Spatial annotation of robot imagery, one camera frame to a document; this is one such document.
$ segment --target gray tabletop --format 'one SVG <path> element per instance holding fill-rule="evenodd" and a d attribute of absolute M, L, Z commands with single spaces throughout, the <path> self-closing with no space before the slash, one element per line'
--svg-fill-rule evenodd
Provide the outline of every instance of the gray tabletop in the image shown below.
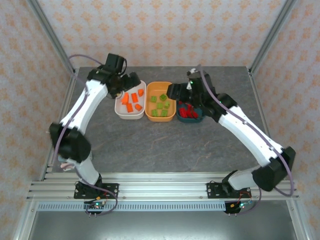
<path fill-rule="evenodd" d="M 86 78 L 92 68 L 82 67 Z M 146 84 L 154 81 L 186 83 L 191 67 L 128 67 Z M 204 67 L 217 93 L 229 94 L 263 130 L 262 119 L 245 67 Z M 83 87 L 76 84 L 70 109 Z M 100 173 L 230 172 L 257 165 L 249 150 L 227 129 L 206 117 L 201 123 L 152 122 L 120 119 L 115 100 L 105 98 L 94 112 L 85 137 L 90 141 L 93 165 Z M 54 172 L 60 172 L 55 163 Z"/>

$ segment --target patterned wall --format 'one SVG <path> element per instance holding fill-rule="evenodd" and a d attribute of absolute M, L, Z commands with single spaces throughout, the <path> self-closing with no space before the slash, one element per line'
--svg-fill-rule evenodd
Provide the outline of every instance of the patterned wall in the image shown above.
<path fill-rule="evenodd" d="M 104 62 L 112 52 L 130 66 L 250 66 L 285 0 L 39 2 L 68 55 Z"/>
<path fill-rule="evenodd" d="M 10 240 L 69 77 L 26 0 L 2 0 L 0 16 L 0 239 Z"/>
<path fill-rule="evenodd" d="M 271 135 L 297 152 L 293 176 L 320 236 L 320 4 L 299 0 L 255 75 Z"/>

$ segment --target plastic cube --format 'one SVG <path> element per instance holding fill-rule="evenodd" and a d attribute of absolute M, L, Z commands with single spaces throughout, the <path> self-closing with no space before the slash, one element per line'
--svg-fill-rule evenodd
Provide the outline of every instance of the plastic cube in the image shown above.
<path fill-rule="evenodd" d="M 162 94 L 159 98 L 161 101 L 165 101 L 167 99 L 167 96 L 165 94 Z"/>
<path fill-rule="evenodd" d="M 161 117 L 166 117 L 166 116 L 168 116 L 168 110 L 162 110 Z"/>
<path fill-rule="evenodd" d="M 162 109 L 164 107 L 164 105 L 161 102 L 158 102 L 156 104 L 156 109 Z"/>
<path fill-rule="evenodd" d="M 170 107 L 170 102 L 166 101 L 165 104 L 164 104 L 164 108 L 168 109 L 169 107 Z"/>
<path fill-rule="evenodd" d="M 156 96 L 151 96 L 151 100 L 152 103 L 156 103 L 157 102 L 157 97 Z"/>
<path fill-rule="evenodd" d="M 151 116 L 152 116 L 152 117 L 158 117 L 158 110 L 157 110 L 157 109 L 153 109 L 153 110 L 151 111 Z"/>

